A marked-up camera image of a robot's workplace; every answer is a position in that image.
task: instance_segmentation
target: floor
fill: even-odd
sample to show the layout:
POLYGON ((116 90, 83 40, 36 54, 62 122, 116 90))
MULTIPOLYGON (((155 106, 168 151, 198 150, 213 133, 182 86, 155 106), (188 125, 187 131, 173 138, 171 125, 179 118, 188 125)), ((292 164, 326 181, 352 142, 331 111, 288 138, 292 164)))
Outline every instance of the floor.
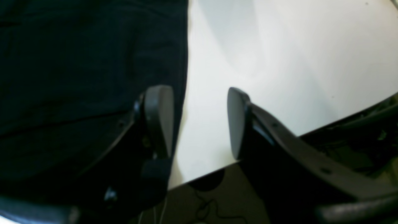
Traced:
MULTIPOLYGON (((199 197, 206 201, 214 199, 218 204, 219 216, 242 216, 248 224, 268 224, 269 220, 264 205, 254 192, 238 165, 225 169, 222 183, 208 192, 197 191, 199 197)), ((195 195, 195 190, 189 185, 182 185, 169 191, 164 217, 160 223, 160 216, 164 202, 156 206, 156 221, 154 209, 142 213, 140 224, 245 224, 242 218, 223 219, 216 215, 216 203, 213 201, 208 208, 200 210, 198 217, 209 213, 205 220, 197 219, 196 211, 204 203, 195 195)), ((129 224, 137 224, 139 217, 135 217, 129 224)))

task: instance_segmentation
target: black cable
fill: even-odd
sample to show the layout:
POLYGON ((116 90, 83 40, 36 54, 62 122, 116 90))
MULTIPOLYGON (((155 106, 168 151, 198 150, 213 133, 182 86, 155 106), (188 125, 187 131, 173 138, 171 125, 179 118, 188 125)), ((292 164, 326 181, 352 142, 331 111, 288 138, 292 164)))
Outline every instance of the black cable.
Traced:
POLYGON ((214 202, 214 203, 216 204, 216 216, 217 216, 218 218, 220 218, 220 219, 242 219, 242 220, 245 222, 245 224, 248 224, 248 221, 246 220, 246 218, 245 218, 244 216, 221 216, 221 215, 219 214, 219 205, 218 205, 218 203, 217 203, 216 200, 210 199, 209 201, 206 201, 203 197, 201 197, 201 196, 198 195, 198 193, 197 193, 196 190, 195 190, 195 196, 196 196, 197 198, 199 198, 199 199, 202 201, 202 205, 201 205, 201 206, 199 207, 199 209, 196 211, 196 218, 197 218, 197 220, 203 221, 203 220, 205 220, 205 219, 209 216, 209 213, 210 213, 210 206, 209 206, 209 205, 210 205, 210 203, 214 202), (208 208, 208 209, 207 209, 205 215, 202 216, 202 217, 200 217, 200 216, 199 216, 199 212, 200 212, 201 210, 206 209, 206 208, 208 208))

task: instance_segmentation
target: white desk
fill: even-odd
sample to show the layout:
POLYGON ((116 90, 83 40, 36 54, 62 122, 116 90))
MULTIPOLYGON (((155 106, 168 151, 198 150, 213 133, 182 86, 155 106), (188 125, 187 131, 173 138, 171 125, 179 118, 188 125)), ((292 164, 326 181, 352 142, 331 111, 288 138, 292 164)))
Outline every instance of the white desk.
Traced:
POLYGON ((296 135, 398 92, 398 11, 389 0, 191 0, 188 32, 170 189, 235 162, 231 86, 296 135))

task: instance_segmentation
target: cable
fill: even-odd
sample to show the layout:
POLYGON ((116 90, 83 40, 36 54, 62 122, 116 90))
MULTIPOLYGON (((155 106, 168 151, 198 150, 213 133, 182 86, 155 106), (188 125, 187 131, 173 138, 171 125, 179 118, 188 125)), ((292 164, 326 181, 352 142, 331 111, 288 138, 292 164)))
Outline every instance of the cable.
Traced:
POLYGON ((164 205, 163 205, 162 214, 160 215, 159 224, 162 224, 164 211, 166 210, 166 205, 167 205, 167 197, 164 199, 164 205))
POLYGON ((209 215, 209 213, 210 213, 209 204, 212 203, 212 202, 214 202, 214 203, 216 204, 216 216, 217 216, 218 218, 221 218, 221 219, 242 219, 242 220, 245 222, 245 224, 248 224, 248 221, 246 220, 246 218, 245 218, 244 216, 221 216, 221 215, 219 214, 219 205, 218 205, 218 203, 217 203, 216 200, 210 199, 209 201, 206 201, 204 198, 202 198, 201 196, 198 195, 198 193, 197 193, 196 190, 195 190, 195 196, 196 196, 197 198, 199 198, 199 199, 203 202, 203 204, 202 204, 202 205, 199 207, 199 209, 196 211, 196 218, 197 218, 199 221, 203 221, 203 220, 205 220, 205 219, 208 217, 208 215, 209 215), (200 217, 200 216, 199 216, 199 212, 200 212, 201 210, 205 209, 205 208, 208 208, 207 211, 206 211, 206 214, 205 214, 203 217, 200 217))
POLYGON ((138 224, 141 223, 142 215, 144 214, 144 211, 141 212, 140 217, 138 218, 138 224))
POLYGON ((153 223, 156 224, 156 206, 153 207, 153 223))

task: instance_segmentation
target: dark fabric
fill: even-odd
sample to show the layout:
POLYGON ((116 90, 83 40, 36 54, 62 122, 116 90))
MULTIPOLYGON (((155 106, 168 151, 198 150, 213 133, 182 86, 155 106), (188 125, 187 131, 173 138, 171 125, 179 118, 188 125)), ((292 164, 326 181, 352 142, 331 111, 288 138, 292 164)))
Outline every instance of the dark fabric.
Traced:
POLYGON ((186 75, 187 0, 1 0, 0 181, 73 158, 157 84, 174 89, 175 148, 186 75))

